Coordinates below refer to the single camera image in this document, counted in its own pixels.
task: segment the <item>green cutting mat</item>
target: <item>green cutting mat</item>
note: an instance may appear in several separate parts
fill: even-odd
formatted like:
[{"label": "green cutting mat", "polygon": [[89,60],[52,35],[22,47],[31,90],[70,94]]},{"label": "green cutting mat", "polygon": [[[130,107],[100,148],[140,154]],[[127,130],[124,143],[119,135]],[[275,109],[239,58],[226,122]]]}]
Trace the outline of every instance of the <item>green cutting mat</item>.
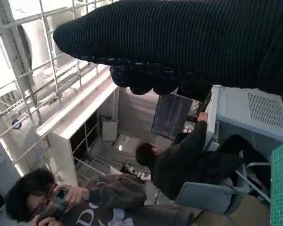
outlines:
[{"label": "green cutting mat", "polygon": [[283,144],[272,153],[271,225],[283,226]]}]

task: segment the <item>gray hoodie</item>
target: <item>gray hoodie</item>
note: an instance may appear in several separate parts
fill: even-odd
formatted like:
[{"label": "gray hoodie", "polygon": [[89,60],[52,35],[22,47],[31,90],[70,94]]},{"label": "gray hoodie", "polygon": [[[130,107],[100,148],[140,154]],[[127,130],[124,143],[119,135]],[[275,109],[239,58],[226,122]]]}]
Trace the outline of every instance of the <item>gray hoodie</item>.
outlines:
[{"label": "gray hoodie", "polygon": [[144,206],[146,193],[131,175],[94,177],[89,201],[65,214],[63,226],[189,226],[191,209],[178,205]]}]

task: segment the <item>vent grille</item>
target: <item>vent grille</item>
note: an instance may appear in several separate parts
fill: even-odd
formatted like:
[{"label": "vent grille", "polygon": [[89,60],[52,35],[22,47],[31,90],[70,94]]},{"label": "vent grille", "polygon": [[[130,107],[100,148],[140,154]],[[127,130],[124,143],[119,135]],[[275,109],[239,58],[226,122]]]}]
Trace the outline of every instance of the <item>vent grille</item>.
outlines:
[{"label": "vent grille", "polygon": [[283,113],[278,101],[252,93],[248,93],[248,100],[253,120],[283,129]]}]

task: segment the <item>pants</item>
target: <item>pants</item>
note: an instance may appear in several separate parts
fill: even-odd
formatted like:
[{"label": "pants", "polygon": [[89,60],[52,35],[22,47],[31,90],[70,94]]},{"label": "pants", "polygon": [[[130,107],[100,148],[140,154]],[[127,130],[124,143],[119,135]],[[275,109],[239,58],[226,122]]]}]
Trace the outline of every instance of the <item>pants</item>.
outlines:
[{"label": "pants", "polygon": [[[218,149],[219,152],[239,155],[243,150],[245,165],[252,162],[269,162],[261,155],[246,139],[239,135],[230,136]],[[251,170],[255,173],[258,180],[270,191],[270,166],[254,166]]]}]

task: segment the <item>computer monitor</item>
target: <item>computer monitor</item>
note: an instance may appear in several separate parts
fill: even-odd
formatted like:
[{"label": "computer monitor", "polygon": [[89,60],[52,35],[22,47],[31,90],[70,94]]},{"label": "computer monitor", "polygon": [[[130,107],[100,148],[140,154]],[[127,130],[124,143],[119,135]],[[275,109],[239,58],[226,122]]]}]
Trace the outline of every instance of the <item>computer monitor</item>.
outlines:
[{"label": "computer monitor", "polygon": [[173,93],[159,96],[151,132],[175,140],[183,129],[192,102]]}]

